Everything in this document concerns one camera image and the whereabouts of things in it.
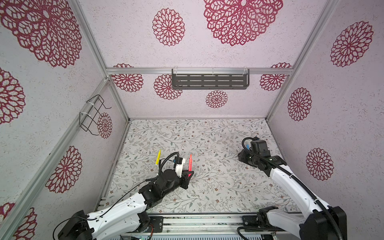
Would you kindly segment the pink highlighter pen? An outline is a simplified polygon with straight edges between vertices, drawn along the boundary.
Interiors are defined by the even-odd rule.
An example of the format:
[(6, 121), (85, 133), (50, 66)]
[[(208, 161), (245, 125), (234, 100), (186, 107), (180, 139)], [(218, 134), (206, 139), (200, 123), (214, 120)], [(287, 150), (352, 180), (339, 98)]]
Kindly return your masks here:
[(189, 157), (189, 172), (192, 171), (192, 164), (193, 164), (193, 155), (190, 154), (190, 157)]

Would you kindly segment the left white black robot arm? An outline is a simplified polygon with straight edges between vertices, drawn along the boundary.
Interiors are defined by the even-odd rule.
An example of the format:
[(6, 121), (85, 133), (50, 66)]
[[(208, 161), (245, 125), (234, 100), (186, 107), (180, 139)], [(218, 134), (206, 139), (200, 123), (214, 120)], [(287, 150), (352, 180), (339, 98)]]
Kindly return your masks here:
[(73, 214), (55, 239), (107, 240), (123, 233), (142, 232), (150, 223), (147, 210), (161, 203), (175, 189), (186, 190), (193, 175), (193, 171), (183, 170), (178, 176), (175, 170), (165, 170), (156, 180), (113, 207), (89, 214), (83, 210)]

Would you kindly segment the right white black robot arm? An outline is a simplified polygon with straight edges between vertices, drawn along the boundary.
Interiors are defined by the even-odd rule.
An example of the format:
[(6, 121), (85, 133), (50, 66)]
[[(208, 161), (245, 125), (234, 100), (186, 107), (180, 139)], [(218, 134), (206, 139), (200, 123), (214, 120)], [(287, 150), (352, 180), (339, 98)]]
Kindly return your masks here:
[(278, 207), (260, 209), (256, 215), (243, 217), (238, 235), (245, 232), (288, 232), (301, 240), (346, 240), (347, 215), (315, 195), (279, 156), (271, 156), (266, 141), (258, 137), (242, 140), (240, 162), (263, 171), (295, 202), (301, 214), (287, 213)]

